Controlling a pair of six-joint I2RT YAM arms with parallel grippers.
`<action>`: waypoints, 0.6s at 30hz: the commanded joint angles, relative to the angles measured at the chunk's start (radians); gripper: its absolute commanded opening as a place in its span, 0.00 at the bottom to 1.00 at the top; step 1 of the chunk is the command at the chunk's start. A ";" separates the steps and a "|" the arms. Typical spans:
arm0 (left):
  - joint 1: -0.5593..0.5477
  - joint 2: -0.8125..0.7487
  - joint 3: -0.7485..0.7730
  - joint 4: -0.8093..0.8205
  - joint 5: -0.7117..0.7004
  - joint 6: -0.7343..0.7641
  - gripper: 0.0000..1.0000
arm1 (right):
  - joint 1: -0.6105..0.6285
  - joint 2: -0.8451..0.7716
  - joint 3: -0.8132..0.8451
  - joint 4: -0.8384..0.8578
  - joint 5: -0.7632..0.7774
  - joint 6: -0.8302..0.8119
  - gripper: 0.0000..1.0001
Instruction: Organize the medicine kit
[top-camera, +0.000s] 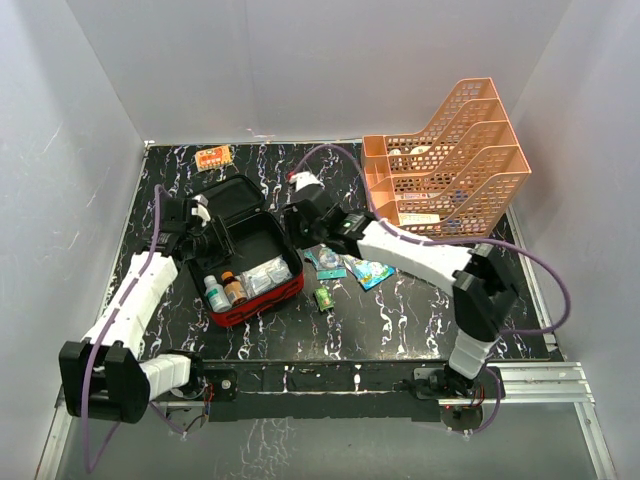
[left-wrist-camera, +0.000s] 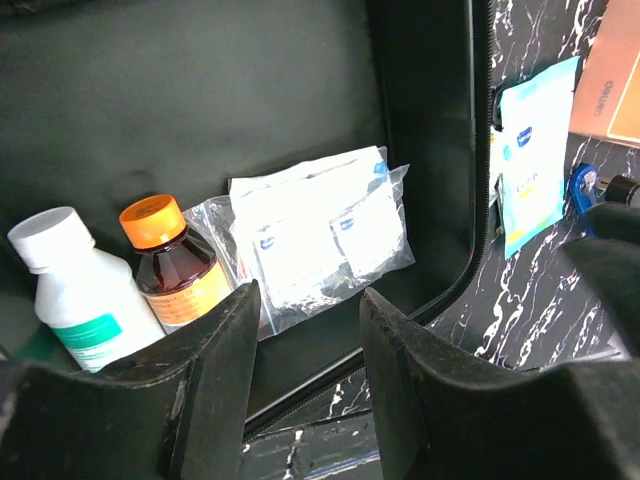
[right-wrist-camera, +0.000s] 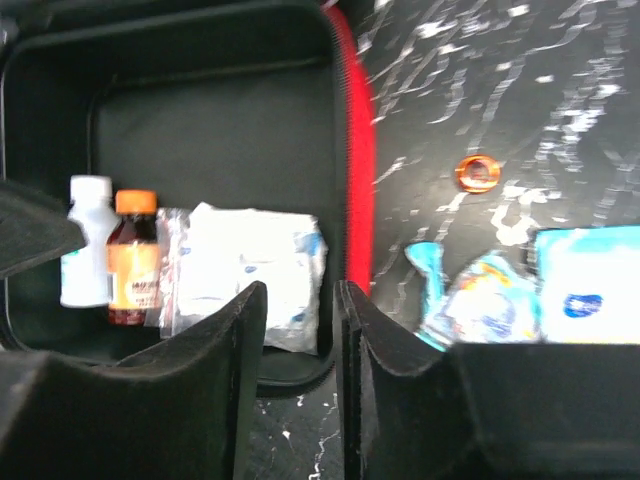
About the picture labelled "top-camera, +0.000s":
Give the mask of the red black medicine case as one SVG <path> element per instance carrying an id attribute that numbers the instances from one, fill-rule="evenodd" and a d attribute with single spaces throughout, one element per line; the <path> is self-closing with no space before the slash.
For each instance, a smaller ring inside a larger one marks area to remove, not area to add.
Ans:
<path id="1" fill-rule="evenodd" d="M 213 240 L 204 252 L 186 263 L 196 291 L 211 319 L 220 327 L 232 327 L 274 308 L 297 295 L 304 286 L 303 263 L 276 217 L 267 211 L 258 186 L 244 175 L 235 175 L 198 192 L 207 200 L 214 220 L 220 220 L 224 242 Z M 291 277 L 264 293 L 216 313 L 206 298 L 205 277 L 217 279 L 229 271 L 238 276 L 267 261 L 280 258 Z"/>

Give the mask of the white blue gauze packet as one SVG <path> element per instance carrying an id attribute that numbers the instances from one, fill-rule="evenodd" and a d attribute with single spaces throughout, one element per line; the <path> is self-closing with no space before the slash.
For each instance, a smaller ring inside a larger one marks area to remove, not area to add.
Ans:
<path id="1" fill-rule="evenodd" d="M 273 285 L 280 285 L 292 278 L 290 267 L 282 255 L 268 260 L 260 268 Z"/>

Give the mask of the white green pill bottle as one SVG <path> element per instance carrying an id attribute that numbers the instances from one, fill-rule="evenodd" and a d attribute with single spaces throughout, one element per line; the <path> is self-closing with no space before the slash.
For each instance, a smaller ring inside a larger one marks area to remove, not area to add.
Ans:
<path id="1" fill-rule="evenodd" d="M 204 286 L 207 301 L 214 313 L 224 313 L 231 309 L 232 305 L 224 288 L 214 275 L 208 275 L 204 278 Z"/>

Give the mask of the white gauze pad bag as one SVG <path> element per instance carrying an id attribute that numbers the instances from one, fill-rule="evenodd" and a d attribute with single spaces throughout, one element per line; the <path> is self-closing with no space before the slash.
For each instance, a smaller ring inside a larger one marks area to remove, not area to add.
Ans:
<path id="1" fill-rule="evenodd" d="M 271 290 L 275 283 L 264 269 L 245 271 L 240 275 L 241 283 L 250 299 Z"/>

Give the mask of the brown medicine bottle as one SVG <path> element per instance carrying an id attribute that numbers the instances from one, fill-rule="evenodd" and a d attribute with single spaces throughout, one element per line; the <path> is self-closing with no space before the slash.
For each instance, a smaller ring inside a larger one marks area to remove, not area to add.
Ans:
<path id="1" fill-rule="evenodd" d="M 248 294 L 241 281 L 230 271 L 221 274 L 221 280 L 225 295 L 233 307 L 248 300 Z"/>

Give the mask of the green wind oil box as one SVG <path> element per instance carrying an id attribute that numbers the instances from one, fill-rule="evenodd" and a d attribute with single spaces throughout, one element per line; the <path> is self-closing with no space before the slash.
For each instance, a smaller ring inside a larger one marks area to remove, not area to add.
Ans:
<path id="1" fill-rule="evenodd" d="M 320 312 L 333 309 L 335 306 L 334 299 L 326 287 L 317 288 L 314 291 L 314 298 Z"/>

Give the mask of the teal round tape packet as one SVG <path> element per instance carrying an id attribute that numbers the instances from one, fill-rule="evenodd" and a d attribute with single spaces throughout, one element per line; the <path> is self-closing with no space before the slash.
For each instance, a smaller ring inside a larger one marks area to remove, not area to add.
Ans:
<path id="1" fill-rule="evenodd" d="M 304 258 L 313 265 L 318 280 L 337 280 L 347 276 L 342 257 L 328 247 L 321 247 L 318 251 L 305 250 Z"/>

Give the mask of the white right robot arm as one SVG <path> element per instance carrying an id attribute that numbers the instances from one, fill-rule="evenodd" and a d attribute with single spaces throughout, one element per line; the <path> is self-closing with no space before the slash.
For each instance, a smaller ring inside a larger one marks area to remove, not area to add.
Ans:
<path id="1" fill-rule="evenodd" d="M 323 244 L 337 254 L 377 262 L 422 279 L 453 300 L 458 328 L 445 368 L 447 388 L 466 397 L 482 382 L 481 369 L 519 296 L 498 249 L 440 245 L 404 232 L 368 211 L 346 212 L 310 172 L 292 173 L 286 231 L 300 249 Z"/>

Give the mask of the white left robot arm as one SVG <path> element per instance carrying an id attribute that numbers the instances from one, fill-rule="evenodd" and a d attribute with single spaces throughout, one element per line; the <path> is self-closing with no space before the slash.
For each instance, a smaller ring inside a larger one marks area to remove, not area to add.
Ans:
<path id="1" fill-rule="evenodd" d="M 190 262 L 233 254 L 230 235 L 202 194 L 170 196 L 158 189 L 151 238 L 100 318 L 79 341 L 59 352 L 62 390 L 70 415 L 134 424 L 156 398 L 177 391 L 200 396 L 207 376 L 193 353 L 171 350 L 143 361 L 142 340 L 162 297 Z"/>

